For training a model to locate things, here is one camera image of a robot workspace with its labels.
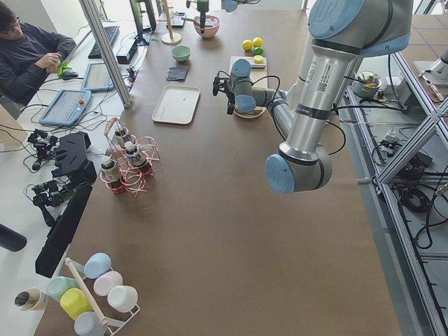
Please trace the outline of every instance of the man's hand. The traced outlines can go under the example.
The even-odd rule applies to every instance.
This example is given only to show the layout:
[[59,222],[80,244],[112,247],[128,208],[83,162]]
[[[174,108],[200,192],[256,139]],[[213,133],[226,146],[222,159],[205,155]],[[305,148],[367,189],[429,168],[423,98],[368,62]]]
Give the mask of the man's hand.
[[37,61],[36,65],[39,68],[45,69],[47,74],[55,74],[58,66],[61,64],[60,57],[61,55],[57,52],[49,52]]

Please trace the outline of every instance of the black box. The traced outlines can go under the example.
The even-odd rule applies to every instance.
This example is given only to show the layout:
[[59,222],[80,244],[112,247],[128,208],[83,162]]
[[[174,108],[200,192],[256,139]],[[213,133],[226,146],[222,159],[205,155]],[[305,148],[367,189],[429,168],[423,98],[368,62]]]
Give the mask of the black box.
[[137,41],[127,39],[121,43],[120,49],[115,55],[119,64],[129,64],[137,51]]

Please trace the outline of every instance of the black keyboard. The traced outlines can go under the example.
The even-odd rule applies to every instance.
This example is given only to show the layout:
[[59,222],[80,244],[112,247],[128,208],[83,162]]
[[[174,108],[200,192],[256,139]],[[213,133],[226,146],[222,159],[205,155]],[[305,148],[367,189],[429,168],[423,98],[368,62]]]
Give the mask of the black keyboard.
[[[106,31],[107,39],[112,46],[120,33],[120,27],[119,26],[108,26],[108,27],[105,27],[104,30]],[[97,43],[95,43],[93,45],[87,58],[90,58],[90,59],[101,58],[101,52],[99,51],[99,47],[98,47]]]

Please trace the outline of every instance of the white tray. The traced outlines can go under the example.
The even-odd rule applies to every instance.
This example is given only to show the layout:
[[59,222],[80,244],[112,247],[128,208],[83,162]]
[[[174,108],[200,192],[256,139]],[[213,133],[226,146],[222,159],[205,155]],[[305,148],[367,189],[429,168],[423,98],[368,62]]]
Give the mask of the white tray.
[[181,125],[191,123],[199,95],[198,87],[165,86],[155,107],[153,120],[158,123]]

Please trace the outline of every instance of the man's hair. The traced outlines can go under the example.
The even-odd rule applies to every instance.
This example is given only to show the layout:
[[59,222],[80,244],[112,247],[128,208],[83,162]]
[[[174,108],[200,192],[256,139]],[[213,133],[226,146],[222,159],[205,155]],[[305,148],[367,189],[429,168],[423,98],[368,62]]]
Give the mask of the man's hair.
[[14,12],[0,1],[0,31],[4,32],[11,28],[15,21]]

